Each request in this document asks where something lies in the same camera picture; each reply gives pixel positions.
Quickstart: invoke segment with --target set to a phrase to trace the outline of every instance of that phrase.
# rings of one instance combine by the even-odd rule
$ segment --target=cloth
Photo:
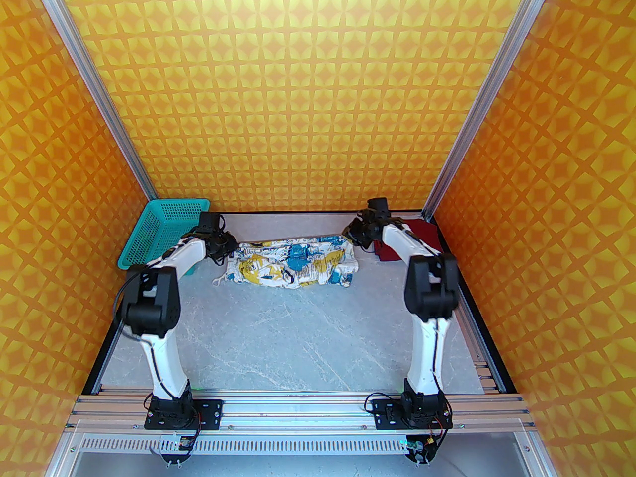
[[[348,287],[358,270],[354,248],[340,235],[243,242],[228,257],[225,279],[275,288],[310,284]]]
[[[414,234],[425,241],[429,246],[442,252],[441,244],[436,225],[423,219],[405,219],[404,222],[411,227]],[[399,261],[400,257],[388,245],[384,245],[379,240],[373,242],[373,250],[380,261]]]

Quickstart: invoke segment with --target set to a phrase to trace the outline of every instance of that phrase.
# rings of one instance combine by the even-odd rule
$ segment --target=gray marble surface
[[[417,214],[402,214],[415,218]],[[238,241],[339,234],[354,214],[228,214]],[[406,266],[381,263],[356,248],[359,271],[339,285],[284,290],[212,280],[211,260],[179,282],[176,328],[181,363],[193,388],[401,391],[411,359],[411,317],[402,290]],[[483,394],[456,320],[448,330],[442,387]],[[141,348],[120,338],[105,385],[152,385]]]

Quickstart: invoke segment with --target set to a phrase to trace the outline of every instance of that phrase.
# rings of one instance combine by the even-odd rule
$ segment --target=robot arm
[[[179,279],[204,258],[218,263],[236,250],[236,239],[225,232],[225,220],[221,227],[222,218],[201,213],[198,226],[162,257],[131,267],[124,288],[121,319],[141,344],[153,379],[150,411],[175,419],[176,425],[191,416],[192,404],[174,334],[181,315]]]
[[[373,198],[343,234],[368,248],[379,240],[408,265],[404,303],[413,320],[411,368],[404,380],[400,417],[412,428],[425,429],[436,420],[452,427],[439,385],[444,340],[458,304],[457,262],[420,240],[400,218],[392,218],[386,198]]]

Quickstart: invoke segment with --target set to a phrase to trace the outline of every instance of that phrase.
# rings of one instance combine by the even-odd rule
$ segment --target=metal rail
[[[468,111],[468,116],[459,130],[459,134],[457,134],[457,139],[422,209],[422,215],[427,221],[431,220],[432,215],[439,207],[441,199],[448,190],[450,182],[453,181],[459,165],[464,160],[471,143],[477,135],[477,131],[479,131],[479,127],[486,118],[499,89],[519,54],[523,41],[525,41],[528,32],[530,32],[532,24],[543,6],[543,2],[545,0],[521,0],[495,55],[495,59],[492,61],[490,70],[488,70],[486,78],[484,78],[481,88],[479,88],[477,97]]]
[[[96,396],[80,396],[67,429],[125,434],[143,425],[143,400],[148,390],[107,388]],[[194,392],[195,399],[222,399],[220,430],[204,432],[229,436],[310,436],[315,434],[368,436],[378,434],[373,416],[363,409],[368,393],[306,393],[269,391]],[[534,422],[519,395],[448,395],[454,424],[464,432],[534,431]],[[172,431],[159,431],[160,434]],[[392,433],[416,434],[427,430]]]
[[[148,200],[159,198],[66,3],[64,0],[42,0],[42,3],[146,198]]]

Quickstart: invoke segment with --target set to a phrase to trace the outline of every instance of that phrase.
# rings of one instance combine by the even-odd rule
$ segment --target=yellow geometric pattern
[[[520,0],[66,0],[162,197],[419,209]]]
[[[547,0],[436,213],[561,475],[636,475],[636,0]]]
[[[40,0],[0,0],[0,473],[42,475],[145,203]]]

